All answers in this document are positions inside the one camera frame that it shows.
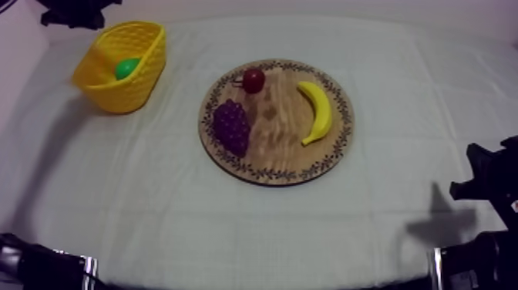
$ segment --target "white tablecloth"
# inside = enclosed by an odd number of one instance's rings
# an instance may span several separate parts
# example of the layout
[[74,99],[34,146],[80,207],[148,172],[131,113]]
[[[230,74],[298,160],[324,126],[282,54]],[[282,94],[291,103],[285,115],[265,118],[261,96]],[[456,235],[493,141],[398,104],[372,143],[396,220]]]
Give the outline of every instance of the white tablecloth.
[[[426,273],[426,251],[503,228],[456,201],[465,149],[518,133],[518,53],[359,19],[271,16],[167,25],[150,101],[96,110],[70,83],[92,38],[43,57],[0,139],[0,228],[100,260],[108,281],[185,289],[316,289]],[[336,168],[295,187],[224,173],[199,141],[210,85],[257,59],[306,62],[351,99]]]

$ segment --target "banana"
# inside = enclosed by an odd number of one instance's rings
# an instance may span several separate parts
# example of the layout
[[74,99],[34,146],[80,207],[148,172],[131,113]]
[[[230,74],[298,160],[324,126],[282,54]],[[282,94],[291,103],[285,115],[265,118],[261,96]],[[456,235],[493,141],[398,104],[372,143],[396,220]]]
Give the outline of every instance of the banana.
[[315,114],[311,132],[302,140],[302,145],[306,146],[323,138],[331,129],[331,105],[324,91],[314,83],[299,82],[297,88],[311,101]]

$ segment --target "yellow basket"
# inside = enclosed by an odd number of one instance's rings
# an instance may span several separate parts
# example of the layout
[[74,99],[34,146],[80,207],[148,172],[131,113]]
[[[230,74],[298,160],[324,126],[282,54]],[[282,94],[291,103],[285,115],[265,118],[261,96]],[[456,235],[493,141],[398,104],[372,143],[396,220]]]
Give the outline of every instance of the yellow basket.
[[[116,65],[140,58],[125,79]],[[77,66],[73,82],[101,109],[129,113],[144,106],[166,64],[166,32],[152,22],[124,22],[104,31]]]

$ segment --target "grapes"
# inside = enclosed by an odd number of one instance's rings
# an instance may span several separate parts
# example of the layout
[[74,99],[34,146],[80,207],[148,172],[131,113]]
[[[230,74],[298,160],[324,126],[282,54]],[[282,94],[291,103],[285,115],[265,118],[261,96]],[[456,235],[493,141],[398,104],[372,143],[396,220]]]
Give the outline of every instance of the grapes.
[[214,111],[213,128],[226,150],[238,157],[246,155],[251,128],[240,103],[227,99],[219,105]]

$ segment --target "wooden plate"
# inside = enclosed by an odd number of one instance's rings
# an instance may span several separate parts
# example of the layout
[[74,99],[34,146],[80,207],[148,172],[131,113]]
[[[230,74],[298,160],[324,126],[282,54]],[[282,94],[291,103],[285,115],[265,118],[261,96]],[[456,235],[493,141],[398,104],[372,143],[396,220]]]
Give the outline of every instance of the wooden plate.
[[[233,86],[249,68],[266,74],[263,90],[253,95]],[[332,107],[328,135],[306,147],[301,141],[310,133],[315,115],[297,90],[300,81],[318,84]],[[243,105],[251,125],[250,145],[243,158],[225,150],[214,137],[214,110],[227,99]],[[353,119],[349,98],[330,76],[302,62],[267,59],[237,67],[212,85],[200,109],[199,130],[209,156],[228,173],[255,184],[289,185],[319,177],[339,162],[351,142]]]

